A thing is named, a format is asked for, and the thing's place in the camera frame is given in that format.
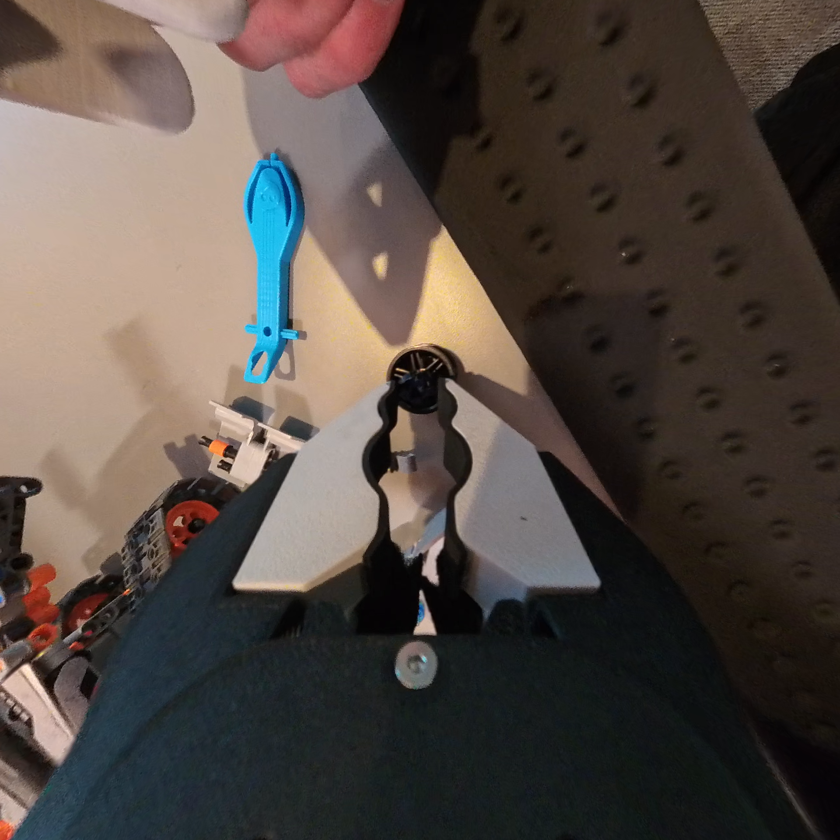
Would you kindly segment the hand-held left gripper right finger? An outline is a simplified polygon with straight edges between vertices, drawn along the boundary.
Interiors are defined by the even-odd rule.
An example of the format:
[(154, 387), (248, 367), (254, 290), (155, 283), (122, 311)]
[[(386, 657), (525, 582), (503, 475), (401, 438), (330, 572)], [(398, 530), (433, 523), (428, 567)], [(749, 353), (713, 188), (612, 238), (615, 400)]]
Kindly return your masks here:
[(479, 605), (566, 592), (601, 580), (536, 447), (461, 385), (440, 386), (444, 464), (455, 486), (444, 548)]

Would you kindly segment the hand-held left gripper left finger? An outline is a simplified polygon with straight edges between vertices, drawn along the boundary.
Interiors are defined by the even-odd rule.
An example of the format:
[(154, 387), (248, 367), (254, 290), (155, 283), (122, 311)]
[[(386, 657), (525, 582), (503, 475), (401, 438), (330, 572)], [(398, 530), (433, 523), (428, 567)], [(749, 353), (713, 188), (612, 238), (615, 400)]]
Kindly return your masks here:
[(402, 568), (380, 483), (391, 464), (393, 391), (372, 391), (323, 427), (289, 469), (234, 578), (238, 593), (361, 598)]

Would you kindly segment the small black wheel assembly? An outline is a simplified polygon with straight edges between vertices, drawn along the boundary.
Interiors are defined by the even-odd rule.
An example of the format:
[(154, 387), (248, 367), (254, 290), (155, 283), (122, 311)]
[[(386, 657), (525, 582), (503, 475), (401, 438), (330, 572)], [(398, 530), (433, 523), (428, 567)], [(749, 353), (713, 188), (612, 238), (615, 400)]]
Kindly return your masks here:
[(428, 415), (438, 409), (438, 384), (456, 381), (460, 366), (456, 356), (444, 347), (422, 343), (401, 351), (388, 365), (385, 381), (393, 383), (399, 407)]

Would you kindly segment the blue plastic separator tool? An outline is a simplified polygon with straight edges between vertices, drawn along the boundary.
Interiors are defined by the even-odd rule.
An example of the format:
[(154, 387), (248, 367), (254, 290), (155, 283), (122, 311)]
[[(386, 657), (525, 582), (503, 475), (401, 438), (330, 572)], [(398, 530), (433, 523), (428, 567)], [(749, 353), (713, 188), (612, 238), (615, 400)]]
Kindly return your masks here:
[(287, 343), (299, 339), (291, 327), (291, 266), (305, 223), (299, 180), (277, 152), (255, 164), (244, 194), (244, 212), (256, 259), (255, 322), (245, 325), (254, 338), (244, 378), (265, 384)]

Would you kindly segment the person's right hand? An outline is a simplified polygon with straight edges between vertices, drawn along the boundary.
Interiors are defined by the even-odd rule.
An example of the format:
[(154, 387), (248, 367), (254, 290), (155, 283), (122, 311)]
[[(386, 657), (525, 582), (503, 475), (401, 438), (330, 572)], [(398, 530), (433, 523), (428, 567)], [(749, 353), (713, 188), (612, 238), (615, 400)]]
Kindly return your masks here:
[(221, 44), (253, 71), (282, 67), (303, 96), (325, 98), (367, 79), (382, 59), (404, 1), (249, 2), (244, 31)]

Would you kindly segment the small grey orange connector assembly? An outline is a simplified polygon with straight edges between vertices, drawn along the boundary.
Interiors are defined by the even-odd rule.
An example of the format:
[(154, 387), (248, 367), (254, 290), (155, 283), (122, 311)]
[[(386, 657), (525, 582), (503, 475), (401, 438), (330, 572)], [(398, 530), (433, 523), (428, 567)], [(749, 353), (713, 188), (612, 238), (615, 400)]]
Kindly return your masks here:
[(274, 462), (296, 454), (318, 429), (293, 416), (273, 427), (231, 406), (210, 401), (218, 431), (204, 436), (211, 476), (232, 483), (240, 490), (250, 487)]

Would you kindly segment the grey orange tracked toy robot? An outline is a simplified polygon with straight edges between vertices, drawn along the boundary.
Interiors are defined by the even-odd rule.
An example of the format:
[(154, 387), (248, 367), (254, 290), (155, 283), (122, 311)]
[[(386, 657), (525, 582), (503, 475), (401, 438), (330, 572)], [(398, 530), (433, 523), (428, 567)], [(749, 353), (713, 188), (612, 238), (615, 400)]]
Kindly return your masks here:
[(56, 569), (23, 549), (33, 477), (2, 477), (2, 788), (39, 790), (67, 754), (111, 648), (173, 562), (239, 494), (180, 479), (132, 525), (121, 550), (58, 600)]

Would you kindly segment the black perforated board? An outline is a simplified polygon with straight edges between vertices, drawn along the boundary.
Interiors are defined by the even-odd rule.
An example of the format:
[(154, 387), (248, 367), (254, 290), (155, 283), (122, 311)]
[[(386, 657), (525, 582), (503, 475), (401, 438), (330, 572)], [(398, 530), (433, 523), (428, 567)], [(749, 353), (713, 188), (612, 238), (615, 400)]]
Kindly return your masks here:
[(741, 693), (838, 751), (838, 300), (698, 2), (406, 2), (362, 88)]

